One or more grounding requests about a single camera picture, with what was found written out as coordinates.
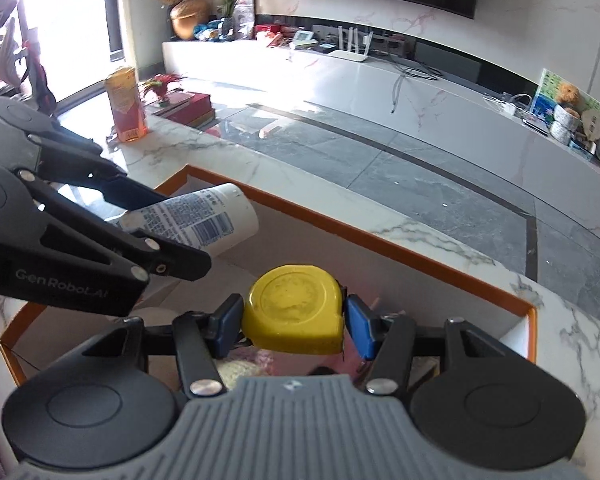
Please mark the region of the white lotion tube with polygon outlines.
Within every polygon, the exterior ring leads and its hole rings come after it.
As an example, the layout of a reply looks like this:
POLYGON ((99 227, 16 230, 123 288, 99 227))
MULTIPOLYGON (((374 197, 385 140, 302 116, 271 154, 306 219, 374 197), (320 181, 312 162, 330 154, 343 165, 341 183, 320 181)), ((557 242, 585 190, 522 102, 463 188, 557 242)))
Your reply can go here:
POLYGON ((259 231, 258 216, 250 200, 231 183, 128 211, 110 223, 125 232, 142 230, 152 238, 175 240, 211 257, 221 255, 259 231))

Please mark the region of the yellow tape measure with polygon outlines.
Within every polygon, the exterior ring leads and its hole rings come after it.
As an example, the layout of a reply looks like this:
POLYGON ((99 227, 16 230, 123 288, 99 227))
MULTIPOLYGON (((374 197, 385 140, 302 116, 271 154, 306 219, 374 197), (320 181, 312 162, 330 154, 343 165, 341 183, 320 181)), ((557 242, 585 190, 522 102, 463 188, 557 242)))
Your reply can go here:
POLYGON ((344 292, 317 266, 286 264, 261 275, 250 288, 242 332, 258 348, 331 356, 343 345, 344 292))

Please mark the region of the orange cardboard storage box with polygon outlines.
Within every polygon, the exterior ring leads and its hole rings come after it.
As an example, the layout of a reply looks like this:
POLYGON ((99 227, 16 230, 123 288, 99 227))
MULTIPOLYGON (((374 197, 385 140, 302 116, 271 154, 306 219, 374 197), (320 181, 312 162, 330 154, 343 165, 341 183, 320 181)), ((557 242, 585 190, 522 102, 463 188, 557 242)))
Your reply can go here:
POLYGON ((484 255, 344 188, 327 192, 324 181, 307 200, 285 198, 245 185, 259 229, 213 259, 196 282, 174 282, 148 296, 136 314, 162 324, 186 311, 214 310, 257 283, 291 292, 273 312, 274 326, 308 326, 327 341, 304 338, 276 353, 272 369, 300 375, 330 366, 349 373, 361 361, 336 299, 358 296, 376 313, 402 313, 418 325, 439 327, 451 318, 481 328, 529 360, 536 357, 535 307, 490 284, 493 263, 484 255))

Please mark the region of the orange juice bottle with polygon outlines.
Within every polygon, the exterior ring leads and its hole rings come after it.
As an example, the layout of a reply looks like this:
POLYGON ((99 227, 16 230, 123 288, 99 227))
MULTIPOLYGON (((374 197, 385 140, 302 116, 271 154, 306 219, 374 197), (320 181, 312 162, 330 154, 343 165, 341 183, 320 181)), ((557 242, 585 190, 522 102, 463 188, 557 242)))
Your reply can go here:
POLYGON ((111 73, 104 80, 104 87, 118 141, 129 143, 146 136, 145 113, 134 68, 121 67, 111 73))

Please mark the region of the stack of red books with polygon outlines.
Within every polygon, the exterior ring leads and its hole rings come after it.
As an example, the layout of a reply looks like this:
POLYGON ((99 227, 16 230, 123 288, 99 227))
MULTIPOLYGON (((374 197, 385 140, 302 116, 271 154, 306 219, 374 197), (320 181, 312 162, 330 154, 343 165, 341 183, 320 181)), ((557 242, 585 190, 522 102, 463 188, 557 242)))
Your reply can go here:
POLYGON ((169 91, 163 101, 148 102, 145 113, 193 128, 215 120, 210 96, 199 92, 169 91))

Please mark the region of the white marble TV cabinet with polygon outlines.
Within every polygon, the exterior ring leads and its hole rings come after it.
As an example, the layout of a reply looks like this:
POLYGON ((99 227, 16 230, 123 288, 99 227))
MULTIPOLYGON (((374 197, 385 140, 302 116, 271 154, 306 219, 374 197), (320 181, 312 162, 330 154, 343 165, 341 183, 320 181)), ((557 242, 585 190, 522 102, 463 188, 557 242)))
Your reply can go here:
POLYGON ((163 64, 200 81, 308 102, 394 129, 517 185, 600 238, 600 168, 477 91, 444 79, 403 77, 390 63, 267 49, 255 41, 167 41, 163 64))

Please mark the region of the brown round vase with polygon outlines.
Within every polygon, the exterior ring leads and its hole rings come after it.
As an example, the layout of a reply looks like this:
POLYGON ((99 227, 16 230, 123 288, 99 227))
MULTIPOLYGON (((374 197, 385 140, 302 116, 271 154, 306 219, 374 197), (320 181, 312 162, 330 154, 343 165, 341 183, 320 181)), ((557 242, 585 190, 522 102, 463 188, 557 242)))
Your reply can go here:
POLYGON ((191 40, 197 25, 209 21, 209 5, 206 0, 182 0, 170 11, 174 34, 181 40, 191 40))

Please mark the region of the white wifi router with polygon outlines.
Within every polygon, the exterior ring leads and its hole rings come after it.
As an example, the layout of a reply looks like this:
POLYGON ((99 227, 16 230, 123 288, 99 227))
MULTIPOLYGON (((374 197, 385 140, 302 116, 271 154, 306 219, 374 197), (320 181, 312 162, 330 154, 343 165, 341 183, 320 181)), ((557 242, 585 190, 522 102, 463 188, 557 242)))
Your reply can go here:
POLYGON ((347 32, 342 26, 338 27, 338 48, 328 54, 331 58, 363 63, 370 54, 374 34, 369 32, 361 35, 356 27, 350 27, 347 32))

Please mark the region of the brown teddy bear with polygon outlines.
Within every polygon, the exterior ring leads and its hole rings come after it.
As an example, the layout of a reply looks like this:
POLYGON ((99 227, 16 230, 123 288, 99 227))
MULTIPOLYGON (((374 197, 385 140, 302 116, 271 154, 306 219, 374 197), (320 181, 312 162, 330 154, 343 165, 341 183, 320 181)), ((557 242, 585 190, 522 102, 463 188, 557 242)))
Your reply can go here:
POLYGON ((558 84, 555 101, 562 107, 570 107, 575 110, 580 102, 580 91, 574 84, 563 81, 558 84))

